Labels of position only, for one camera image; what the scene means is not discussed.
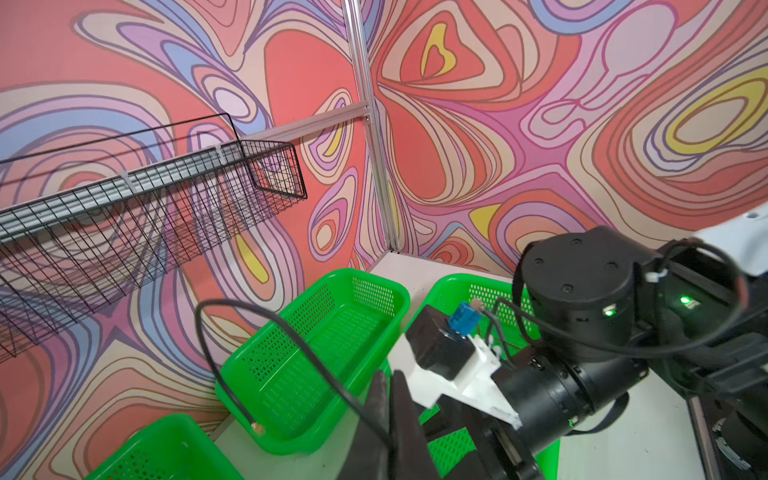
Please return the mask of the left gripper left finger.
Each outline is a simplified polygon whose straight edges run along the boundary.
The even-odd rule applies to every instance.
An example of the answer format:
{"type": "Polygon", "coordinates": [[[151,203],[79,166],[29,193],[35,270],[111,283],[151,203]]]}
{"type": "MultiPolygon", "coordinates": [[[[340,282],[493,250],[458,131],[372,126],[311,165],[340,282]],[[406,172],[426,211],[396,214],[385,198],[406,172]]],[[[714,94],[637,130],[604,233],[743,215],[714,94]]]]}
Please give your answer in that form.
{"type": "Polygon", "coordinates": [[[388,479],[390,457],[388,378],[377,371],[372,378],[350,450],[337,479],[388,479]]]}

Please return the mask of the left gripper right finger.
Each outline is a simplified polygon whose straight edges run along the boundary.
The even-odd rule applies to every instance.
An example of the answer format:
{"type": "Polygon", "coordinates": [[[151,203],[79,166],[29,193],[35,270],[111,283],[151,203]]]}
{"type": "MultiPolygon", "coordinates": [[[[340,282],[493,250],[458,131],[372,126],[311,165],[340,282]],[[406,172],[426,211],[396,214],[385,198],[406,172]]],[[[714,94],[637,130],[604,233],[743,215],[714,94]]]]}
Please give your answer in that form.
{"type": "Polygon", "coordinates": [[[392,446],[389,453],[389,479],[434,479],[440,475],[432,461],[419,414],[412,401],[402,371],[392,372],[390,381],[389,430],[392,446]]]}

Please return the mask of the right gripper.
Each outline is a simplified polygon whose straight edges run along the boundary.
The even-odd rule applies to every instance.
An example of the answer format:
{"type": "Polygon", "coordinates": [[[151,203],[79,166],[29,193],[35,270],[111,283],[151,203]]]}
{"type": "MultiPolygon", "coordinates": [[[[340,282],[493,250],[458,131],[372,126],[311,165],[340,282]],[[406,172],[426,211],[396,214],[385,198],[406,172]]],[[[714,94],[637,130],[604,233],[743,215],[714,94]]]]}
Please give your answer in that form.
{"type": "Polygon", "coordinates": [[[546,413],[525,400],[512,427],[449,397],[419,409],[427,448],[442,479],[544,479],[546,413]]]}

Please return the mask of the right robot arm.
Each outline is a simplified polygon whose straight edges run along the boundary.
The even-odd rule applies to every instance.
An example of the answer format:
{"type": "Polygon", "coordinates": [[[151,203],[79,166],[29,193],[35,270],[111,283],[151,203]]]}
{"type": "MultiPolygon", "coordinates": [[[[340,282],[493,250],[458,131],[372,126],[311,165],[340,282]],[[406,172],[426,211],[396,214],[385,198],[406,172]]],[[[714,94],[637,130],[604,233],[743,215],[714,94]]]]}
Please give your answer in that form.
{"type": "Polygon", "coordinates": [[[500,343],[490,377],[521,423],[441,398],[424,430],[446,479],[545,479],[550,448],[626,411],[629,392],[657,374],[700,399],[704,432],[724,479],[767,475],[767,210],[758,207],[651,250],[606,227],[536,241],[510,285],[469,274],[439,280],[421,313],[451,315],[479,300],[478,332],[500,343]]]}

